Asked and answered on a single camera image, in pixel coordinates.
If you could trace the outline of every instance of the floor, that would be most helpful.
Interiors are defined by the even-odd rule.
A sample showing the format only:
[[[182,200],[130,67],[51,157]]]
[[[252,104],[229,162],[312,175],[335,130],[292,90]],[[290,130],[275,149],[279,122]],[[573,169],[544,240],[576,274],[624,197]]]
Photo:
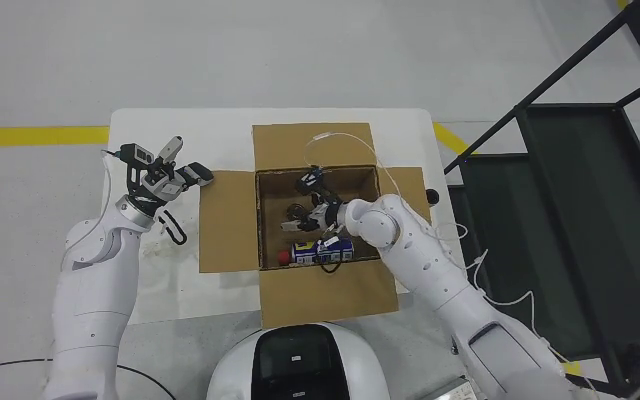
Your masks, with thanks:
[[[0,12],[0,126],[108,125],[123,107],[418,107],[467,142],[616,12],[613,0],[25,0]],[[617,33],[541,101],[605,102],[640,82],[640,50]],[[640,102],[627,112],[640,132]],[[66,231],[99,211],[98,145],[0,148],[0,361],[43,357]],[[481,152],[524,150],[515,124]],[[454,153],[441,148],[443,162]],[[459,181],[452,173],[450,182]],[[393,399],[461,371],[433,315],[345,321],[381,359]],[[120,363],[179,399],[203,399],[222,354],[257,313],[127,328]],[[439,344],[440,351],[433,351]],[[0,370],[2,398],[33,399],[44,369]],[[160,399],[118,374],[121,398]]]

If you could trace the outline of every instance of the open cardboard box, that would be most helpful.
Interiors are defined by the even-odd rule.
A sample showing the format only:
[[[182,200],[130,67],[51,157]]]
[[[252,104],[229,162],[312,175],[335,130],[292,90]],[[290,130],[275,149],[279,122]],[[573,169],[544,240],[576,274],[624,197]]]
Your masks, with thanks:
[[[377,251],[359,238],[354,260],[335,274],[320,266],[281,267],[279,251],[293,242],[317,240],[321,232],[283,232],[292,203],[308,209],[310,197],[294,182],[307,170],[305,146],[324,132],[346,132],[373,148],[368,124],[293,124],[253,127],[256,172],[213,171],[215,181],[200,195],[200,272],[259,271],[262,325],[273,328],[338,320],[398,310],[394,278]],[[308,161],[325,168],[325,184],[344,201],[374,201],[394,193],[386,173],[369,149],[353,138],[314,141]],[[402,197],[429,220],[421,168],[388,169]]]

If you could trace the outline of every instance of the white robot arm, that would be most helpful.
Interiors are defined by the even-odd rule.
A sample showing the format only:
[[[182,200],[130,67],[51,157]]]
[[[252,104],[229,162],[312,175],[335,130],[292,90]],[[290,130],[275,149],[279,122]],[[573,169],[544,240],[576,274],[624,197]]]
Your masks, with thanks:
[[[469,284],[435,230],[397,195],[340,206],[337,223],[376,247],[409,291],[426,300],[490,399],[574,399],[548,344],[497,311]]]
[[[101,219],[81,221],[67,235],[53,304],[55,355],[44,399],[118,399],[115,371],[137,296],[140,236],[151,229],[158,208],[190,186],[213,180],[198,163],[174,171],[181,147],[176,136],[157,158],[135,144],[111,153],[127,163],[129,194],[107,205]],[[142,181],[140,171],[147,171]],[[181,231],[177,224],[175,229]],[[176,239],[171,228],[167,232],[178,244],[186,240],[184,234]]]

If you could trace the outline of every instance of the table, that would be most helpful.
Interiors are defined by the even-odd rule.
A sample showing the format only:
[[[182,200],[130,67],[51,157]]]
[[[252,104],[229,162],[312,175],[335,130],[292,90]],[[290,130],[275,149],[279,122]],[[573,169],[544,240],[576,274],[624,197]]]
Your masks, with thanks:
[[[431,208],[433,225],[455,221],[431,116],[425,110],[122,109],[111,117],[109,150],[135,142],[157,154],[171,137],[179,135],[184,146],[176,158],[178,167],[198,161],[213,170],[254,171],[253,125],[305,122],[369,123],[382,163],[387,167],[421,167],[425,187],[440,194],[440,202]],[[109,164],[111,201],[115,201],[126,193],[126,166],[113,159]],[[260,309],[257,271],[199,273],[199,196],[199,189],[192,188],[167,206],[189,237],[185,245],[174,245],[160,224],[143,236],[138,299],[129,324]],[[442,237],[457,236],[453,225],[441,225],[439,233]],[[448,244],[461,265],[459,241]]]

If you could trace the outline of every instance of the can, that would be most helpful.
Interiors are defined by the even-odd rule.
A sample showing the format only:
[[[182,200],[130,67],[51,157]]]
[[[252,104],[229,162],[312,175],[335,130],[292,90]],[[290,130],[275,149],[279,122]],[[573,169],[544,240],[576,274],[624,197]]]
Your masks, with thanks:
[[[353,260],[351,239],[340,238],[329,246],[320,244],[318,241],[294,243],[289,252],[281,252],[279,259],[282,265],[291,263],[299,265],[335,264],[341,261],[340,253],[342,253],[342,261]]]

